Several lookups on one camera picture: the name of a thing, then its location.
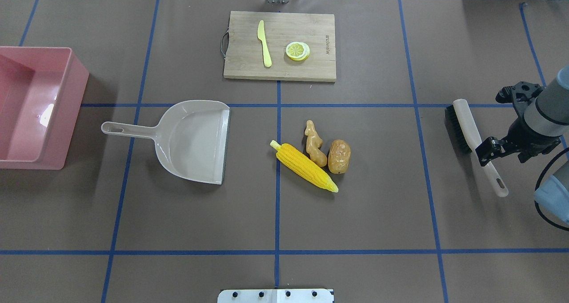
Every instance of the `yellow corn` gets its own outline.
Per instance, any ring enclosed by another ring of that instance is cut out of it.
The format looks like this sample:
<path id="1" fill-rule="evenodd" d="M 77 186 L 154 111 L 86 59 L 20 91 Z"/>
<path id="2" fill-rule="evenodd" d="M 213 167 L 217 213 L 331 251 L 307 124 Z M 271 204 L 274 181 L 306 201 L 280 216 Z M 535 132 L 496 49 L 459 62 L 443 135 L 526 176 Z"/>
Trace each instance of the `yellow corn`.
<path id="1" fill-rule="evenodd" d="M 271 147 L 276 149 L 276 158 L 286 165 L 294 173 L 300 175 L 306 181 L 328 191 L 338 192 L 338 187 L 332 178 L 324 172 L 316 163 L 311 161 L 306 155 L 290 144 L 279 145 L 276 141 L 271 141 Z"/>

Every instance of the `wooden cutting board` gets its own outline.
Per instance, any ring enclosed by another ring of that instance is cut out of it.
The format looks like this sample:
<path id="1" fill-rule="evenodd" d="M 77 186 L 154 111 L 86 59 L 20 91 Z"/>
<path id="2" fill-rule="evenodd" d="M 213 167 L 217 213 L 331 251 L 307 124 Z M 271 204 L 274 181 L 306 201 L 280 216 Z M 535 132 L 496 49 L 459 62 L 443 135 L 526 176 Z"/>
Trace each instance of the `wooden cutting board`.
<path id="1" fill-rule="evenodd" d="M 272 66 L 263 65 L 263 51 L 256 37 L 259 21 Z M 293 41 L 310 46 L 310 56 L 293 61 L 285 48 Z M 336 36 L 333 14 L 231 11 L 229 44 L 223 76 L 228 79 L 336 82 Z"/>

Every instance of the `yellow knife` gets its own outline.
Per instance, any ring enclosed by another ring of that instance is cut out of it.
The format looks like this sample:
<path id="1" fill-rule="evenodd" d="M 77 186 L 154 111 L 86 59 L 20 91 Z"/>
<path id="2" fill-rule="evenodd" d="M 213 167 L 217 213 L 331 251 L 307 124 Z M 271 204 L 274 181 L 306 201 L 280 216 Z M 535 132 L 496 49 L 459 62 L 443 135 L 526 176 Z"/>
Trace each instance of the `yellow knife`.
<path id="1" fill-rule="evenodd" d="M 263 44 L 263 64 L 267 68 L 270 68 L 272 65 L 271 55 L 268 53 L 268 46 L 267 40 L 264 37 L 264 21 L 259 21 L 259 27 L 256 28 L 256 37 L 260 40 L 260 43 Z"/>

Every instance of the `potato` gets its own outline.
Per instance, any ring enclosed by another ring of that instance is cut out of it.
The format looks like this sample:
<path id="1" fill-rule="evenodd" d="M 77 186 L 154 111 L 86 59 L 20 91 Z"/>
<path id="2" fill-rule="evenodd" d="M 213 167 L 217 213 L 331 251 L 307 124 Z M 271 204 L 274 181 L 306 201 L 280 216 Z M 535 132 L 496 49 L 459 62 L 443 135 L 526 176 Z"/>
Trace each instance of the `potato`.
<path id="1" fill-rule="evenodd" d="M 344 140 L 334 140 L 328 153 L 328 168 L 331 173 L 342 174 L 348 170 L 352 149 Z"/>

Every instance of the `pink container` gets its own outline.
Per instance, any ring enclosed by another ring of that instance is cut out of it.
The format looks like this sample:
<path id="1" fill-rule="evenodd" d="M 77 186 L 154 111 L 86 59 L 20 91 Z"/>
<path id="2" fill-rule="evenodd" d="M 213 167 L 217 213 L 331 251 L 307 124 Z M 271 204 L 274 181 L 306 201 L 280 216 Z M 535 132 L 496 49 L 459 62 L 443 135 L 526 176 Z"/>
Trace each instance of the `pink container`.
<path id="1" fill-rule="evenodd" d="M 87 78 L 70 48 L 0 46 L 0 169 L 63 168 Z"/>

